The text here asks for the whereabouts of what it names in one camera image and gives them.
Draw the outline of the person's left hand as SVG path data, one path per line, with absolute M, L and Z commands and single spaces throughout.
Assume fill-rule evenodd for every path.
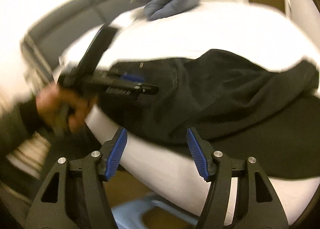
M 63 136 L 76 133 L 85 126 L 85 120 L 97 103 L 97 96 L 88 98 L 55 83 L 43 88 L 36 96 L 39 117 L 53 129 L 54 134 Z

